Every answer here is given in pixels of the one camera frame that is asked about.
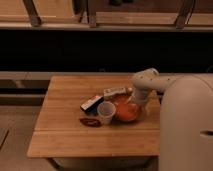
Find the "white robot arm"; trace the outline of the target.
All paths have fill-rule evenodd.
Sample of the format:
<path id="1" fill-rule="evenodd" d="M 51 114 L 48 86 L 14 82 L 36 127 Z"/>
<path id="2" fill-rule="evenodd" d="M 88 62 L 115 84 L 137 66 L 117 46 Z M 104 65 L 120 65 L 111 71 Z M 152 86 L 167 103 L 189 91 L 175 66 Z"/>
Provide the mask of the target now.
<path id="1" fill-rule="evenodd" d="M 150 68 L 132 76 L 133 100 L 163 94 L 159 171 L 213 171 L 213 73 L 161 74 Z"/>

